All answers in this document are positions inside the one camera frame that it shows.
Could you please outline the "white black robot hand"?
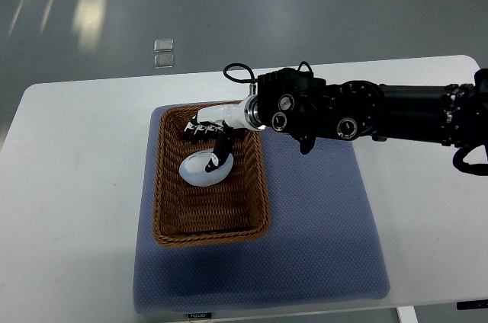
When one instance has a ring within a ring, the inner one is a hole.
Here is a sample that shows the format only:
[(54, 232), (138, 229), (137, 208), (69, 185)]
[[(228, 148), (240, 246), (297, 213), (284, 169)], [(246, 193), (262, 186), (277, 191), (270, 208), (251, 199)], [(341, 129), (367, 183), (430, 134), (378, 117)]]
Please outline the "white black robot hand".
[(233, 129), (252, 130), (253, 126), (246, 118), (246, 103), (221, 104), (200, 109), (196, 115), (198, 125), (190, 120), (181, 136), (183, 142), (209, 142), (213, 138), (216, 143), (210, 154), (205, 171), (215, 171), (229, 158), (233, 148)]

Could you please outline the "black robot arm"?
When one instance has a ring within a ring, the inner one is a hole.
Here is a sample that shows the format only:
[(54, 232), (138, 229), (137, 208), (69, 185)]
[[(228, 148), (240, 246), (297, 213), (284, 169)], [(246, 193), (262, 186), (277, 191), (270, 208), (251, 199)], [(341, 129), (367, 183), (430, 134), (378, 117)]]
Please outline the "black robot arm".
[(377, 85), (353, 80), (330, 85), (317, 78), (306, 62), (247, 79), (249, 95), (238, 104), (199, 110), (182, 138), (189, 142), (214, 139), (206, 172), (229, 158), (237, 129), (272, 128), (292, 136), (309, 153), (318, 138), (352, 141), (405, 139), (454, 146), (453, 166), (484, 176), (485, 164), (469, 164), (466, 156), (487, 144), (487, 71), (474, 82), (446, 86)]

